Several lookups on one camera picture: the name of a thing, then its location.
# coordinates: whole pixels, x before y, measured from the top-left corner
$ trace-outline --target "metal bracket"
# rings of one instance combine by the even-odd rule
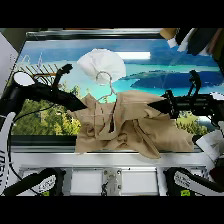
[[[102,196],[120,196],[122,188],[122,169],[103,170]]]

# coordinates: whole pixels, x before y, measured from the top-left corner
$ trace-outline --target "cable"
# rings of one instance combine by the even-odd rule
[[[25,116],[28,116],[30,114],[34,114],[34,113],[37,113],[37,112],[41,112],[41,111],[45,111],[45,110],[49,110],[50,108],[52,108],[55,104],[52,104],[50,107],[47,107],[45,109],[42,109],[42,110],[36,110],[36,111],[33,111],[33,112],[30,112],[30,113],[27,113],[27,114],[24,114],[24,115],[21,115],[20,117],[16,118],[14,120],[14,123],[16,121],[18,121],[19,119],[25,117]],[[10,130],[9,130],[9,134],[8,134],[8,141],[7,141],[7,148],[8,148],[8,157],[9,157],[9,167],[10,169],[12,170],[12,172],[14,173],[14,175],[19,179],[19,180],[22,180],[22,178],[19,176],[18,173],[16,173],[16,171],[14,170],[14,167],[12,165],[12,161],[11,161],[11,136],[12,136],[12,127],[13,127],[13,124],[11,124],[11,127],[10,127]],[[39,196],[42,196],[42,194],[36,192],[35,190],[33,190],[32,188],[30,188],[30,190],[35,193],[36,195],[39,195]]]

